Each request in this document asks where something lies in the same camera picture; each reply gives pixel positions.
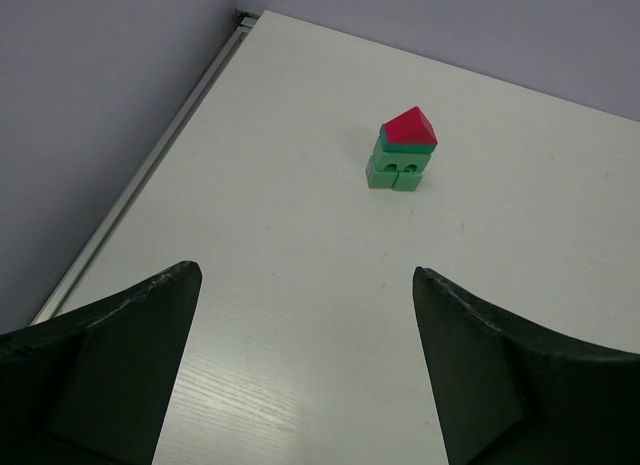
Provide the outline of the light green rectangular block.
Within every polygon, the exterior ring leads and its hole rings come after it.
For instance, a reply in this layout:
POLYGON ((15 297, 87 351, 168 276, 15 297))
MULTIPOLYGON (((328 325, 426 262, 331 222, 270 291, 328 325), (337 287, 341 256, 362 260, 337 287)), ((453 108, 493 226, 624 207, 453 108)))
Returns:
POLYGON ((430 154, 386 150, 386 140, 379 136, 372 152, 373 167, 378 171, 423 172, 431 159, 430 154))

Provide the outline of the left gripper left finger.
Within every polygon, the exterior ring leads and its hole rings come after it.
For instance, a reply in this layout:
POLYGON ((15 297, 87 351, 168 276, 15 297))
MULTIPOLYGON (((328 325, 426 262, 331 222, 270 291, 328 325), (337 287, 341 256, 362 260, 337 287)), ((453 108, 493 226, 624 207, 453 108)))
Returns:
POLYGON ((2 335, 2 463, 151 463, 201 283, 179 262, 2 335))

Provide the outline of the red triangular wood block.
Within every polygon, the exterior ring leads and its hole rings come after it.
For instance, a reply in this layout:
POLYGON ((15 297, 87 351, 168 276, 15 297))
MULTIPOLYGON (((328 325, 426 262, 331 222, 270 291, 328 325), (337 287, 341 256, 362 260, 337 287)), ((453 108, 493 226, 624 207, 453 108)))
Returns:
POLYGON ((438 139, 431 122, 415 106, 384 123, 388 138, 395 143, 436 144, 438 139))

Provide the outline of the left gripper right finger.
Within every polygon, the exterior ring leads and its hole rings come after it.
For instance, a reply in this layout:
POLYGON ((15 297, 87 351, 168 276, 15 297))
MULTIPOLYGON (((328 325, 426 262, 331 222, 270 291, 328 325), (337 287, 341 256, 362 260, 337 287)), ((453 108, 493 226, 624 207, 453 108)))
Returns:
POLYGON ((412 296, 451 464, 635 464, 639 357, 417 268, 412 296))

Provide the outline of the small green cube block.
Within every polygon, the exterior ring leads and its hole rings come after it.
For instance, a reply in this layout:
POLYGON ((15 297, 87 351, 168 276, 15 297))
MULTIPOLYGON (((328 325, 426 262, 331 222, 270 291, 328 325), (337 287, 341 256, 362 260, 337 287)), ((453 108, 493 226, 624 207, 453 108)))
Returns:
POLYGON ((397 165, 379 166, 375 157, 369 157, 365 175, 370 189, 392 189, 398 177, 397 165))

